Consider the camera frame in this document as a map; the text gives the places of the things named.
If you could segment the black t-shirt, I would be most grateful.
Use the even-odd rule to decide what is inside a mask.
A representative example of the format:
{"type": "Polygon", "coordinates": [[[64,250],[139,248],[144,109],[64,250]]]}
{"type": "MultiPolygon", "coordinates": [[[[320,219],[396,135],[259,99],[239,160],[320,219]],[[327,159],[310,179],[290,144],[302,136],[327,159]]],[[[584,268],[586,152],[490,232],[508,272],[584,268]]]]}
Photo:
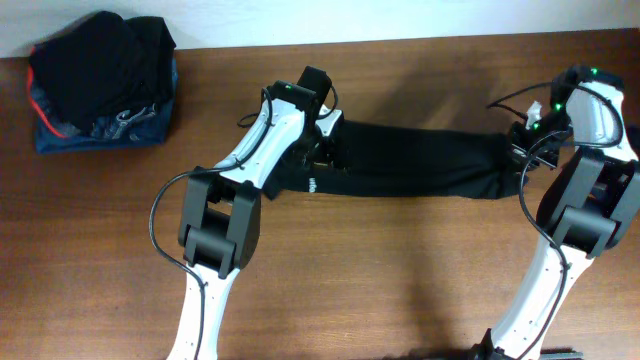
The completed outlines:
{"type": "Polygon", "coordinates": [[[263,191],[358,197],[459,196],[502,199],[519,188],[519,169],[504,134],[477,134],[339,123],[312,147],[294,145],[263,191]]]}

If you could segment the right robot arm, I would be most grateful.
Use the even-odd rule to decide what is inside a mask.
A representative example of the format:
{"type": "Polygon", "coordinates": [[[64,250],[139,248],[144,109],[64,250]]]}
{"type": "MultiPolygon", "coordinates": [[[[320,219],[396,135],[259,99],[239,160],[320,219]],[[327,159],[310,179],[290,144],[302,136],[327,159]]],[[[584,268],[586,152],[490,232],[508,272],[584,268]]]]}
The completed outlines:
{"type": "Polygon", "coordinates": [[[575,152],[542,197],[521,207],[538,232],[535,254],[502,319],[468,351],[470,359],[577,359],[544,352],[548,329],[579,277],[615,247],[639,211],[639,157],[622,116],[623,80],[574,65],[547,83],[550,110],[534,102],[510,129],[520,179],[541,165],[559,166],[559,151],[575,152]]]}

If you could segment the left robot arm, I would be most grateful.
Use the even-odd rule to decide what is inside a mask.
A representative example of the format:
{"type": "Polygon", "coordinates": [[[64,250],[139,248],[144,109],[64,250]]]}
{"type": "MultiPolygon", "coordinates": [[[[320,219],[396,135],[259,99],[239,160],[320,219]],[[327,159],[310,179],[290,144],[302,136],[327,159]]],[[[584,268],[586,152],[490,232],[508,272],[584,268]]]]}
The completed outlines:
{"type": "Polygon", "coordinates": [[[311,66],[296,83],[262,89],[260,110],[230,154],[185,174],[178,242],[186,289],[170,358],[217,358],[231,288],[260,236],[263,188],[283,156],[305,157],[331,134],[342,118],[324,104],[333,90],[327,73],[311,66]]]}

